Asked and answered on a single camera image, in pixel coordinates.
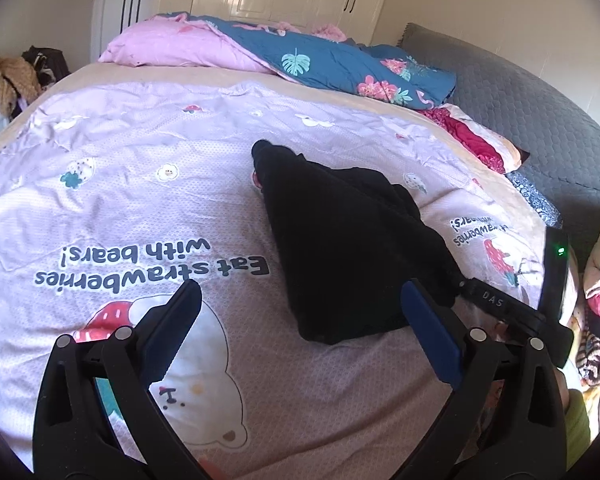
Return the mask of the right hand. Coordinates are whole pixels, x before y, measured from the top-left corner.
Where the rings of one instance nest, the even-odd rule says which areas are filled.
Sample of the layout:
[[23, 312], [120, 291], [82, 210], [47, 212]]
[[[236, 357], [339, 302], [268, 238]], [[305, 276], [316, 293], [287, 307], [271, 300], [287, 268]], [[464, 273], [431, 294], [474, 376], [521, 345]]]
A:
[[469, 405], [478, 415], [478, 435], [489, 437], [489, 426], [494, 425], [499, 437], [565, 437], [562, 395], [567, 389], [554, 381], [550, 359], [528, 342], [502, 339], [495, 326], [490, 321], [480, 327], [484, 346], [478, 357], [486, 359], [486, 370], [477, 379]]

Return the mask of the left hand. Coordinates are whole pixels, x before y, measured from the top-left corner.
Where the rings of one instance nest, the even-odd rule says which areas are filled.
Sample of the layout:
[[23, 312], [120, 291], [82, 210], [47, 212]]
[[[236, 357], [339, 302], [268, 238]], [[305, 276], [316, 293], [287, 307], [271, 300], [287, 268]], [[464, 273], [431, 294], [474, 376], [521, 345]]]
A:
[[211, 463], [210, 460], [206, 460], [205, 458], [200, 458], [198, 460], [200, 466], [204, 468], [204, 471], [209, 475], [212, 480], [227, 480], [228, 477], [224, 472], [216, 466], [214, 463]]

